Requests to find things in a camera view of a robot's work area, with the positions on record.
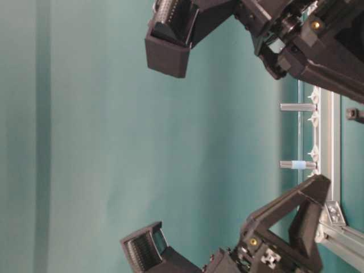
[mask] metal shaft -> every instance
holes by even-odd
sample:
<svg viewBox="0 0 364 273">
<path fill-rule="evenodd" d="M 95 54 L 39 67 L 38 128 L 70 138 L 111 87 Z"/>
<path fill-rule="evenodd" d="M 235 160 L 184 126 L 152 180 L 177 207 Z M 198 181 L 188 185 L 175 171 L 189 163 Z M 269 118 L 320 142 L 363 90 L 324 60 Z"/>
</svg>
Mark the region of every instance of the metal shaft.
<svg viewBox="0 0 364 273">
<path fill-rule="evenodd" d="M 315 104 L 280 104 L 281 111 L 316 111 Z"/>
</svg>

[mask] blue tape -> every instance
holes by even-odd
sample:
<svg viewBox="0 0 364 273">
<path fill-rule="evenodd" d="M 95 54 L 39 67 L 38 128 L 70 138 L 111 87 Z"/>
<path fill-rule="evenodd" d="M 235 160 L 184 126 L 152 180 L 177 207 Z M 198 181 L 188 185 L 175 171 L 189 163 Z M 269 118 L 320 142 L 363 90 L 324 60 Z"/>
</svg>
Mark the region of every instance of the blue tape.
<svg viewBox="0 0 364 273">
<path fill-rule="evenodd" d="M 292 161 L 292 169 L 306 169 L 306 161 Z"/>
</svg>

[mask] metal standoff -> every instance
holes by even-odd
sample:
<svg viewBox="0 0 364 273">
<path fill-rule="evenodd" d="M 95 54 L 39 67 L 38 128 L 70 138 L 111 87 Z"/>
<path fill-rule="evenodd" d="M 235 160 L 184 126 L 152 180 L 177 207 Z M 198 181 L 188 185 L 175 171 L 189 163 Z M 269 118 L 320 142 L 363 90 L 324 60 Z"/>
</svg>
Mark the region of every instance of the metal standoff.
<svg viewBox="0 0 364 273">
<path fill-rule="evenodd" d="M 280 104 L 281 111 L 316 111 L 315 104 Z"/>
<path fill-rule="evenodd" d="M 316 169 L 317 164 L 315 162 L 308 162 L 308 161 L 281 161 L 280 167 L 282 169 Z"/>
</svg>

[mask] teal fabric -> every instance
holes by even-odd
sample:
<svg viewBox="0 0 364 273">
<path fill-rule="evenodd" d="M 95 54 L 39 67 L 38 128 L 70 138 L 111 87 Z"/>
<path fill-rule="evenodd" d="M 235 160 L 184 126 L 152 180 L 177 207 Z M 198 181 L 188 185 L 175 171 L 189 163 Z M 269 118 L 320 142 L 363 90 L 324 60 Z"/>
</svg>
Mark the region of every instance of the teal fabric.
<svg viewBox="0 0 364 273">
<path fill-rule="evenodd" d="M 342 208 L 348 224 L 364 232 L 364 125 L 346 120 L 345 110 L 353 107 L 363 110 L 359 103 L 342 99 Z"/>
<path fill-rule="evenodd" d="M 233 18 L 187 79 L 148 70 L 151 5 L 5 0 L 0 272 L 131 272 L 118 240 L 155 220 L 202 266 L 296 185 L 278 162 L 296 158 L 296 115 L 279 103 L 297 82 L 274 81 Z"/>
</svg>

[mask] teal backdrop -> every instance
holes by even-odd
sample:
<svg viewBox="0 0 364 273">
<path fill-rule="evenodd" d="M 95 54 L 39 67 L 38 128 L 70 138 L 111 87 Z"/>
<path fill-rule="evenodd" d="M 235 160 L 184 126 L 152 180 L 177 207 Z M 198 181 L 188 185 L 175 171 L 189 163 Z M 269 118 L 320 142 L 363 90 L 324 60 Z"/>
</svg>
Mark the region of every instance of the teal backdrop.
<svg viewBox="0 0 364 273">
<path fill-rule="evenodd" d="M 297 81 L 273 80 L 233 18 L 177 80 L 146 68 L 152 0 L 1 6 L 0 272 L 131 272 L 119 240 L 156 220 L 202 266 L 296 185 L 278 163 L 297 157 L 279 111 Z"/>
</svg>

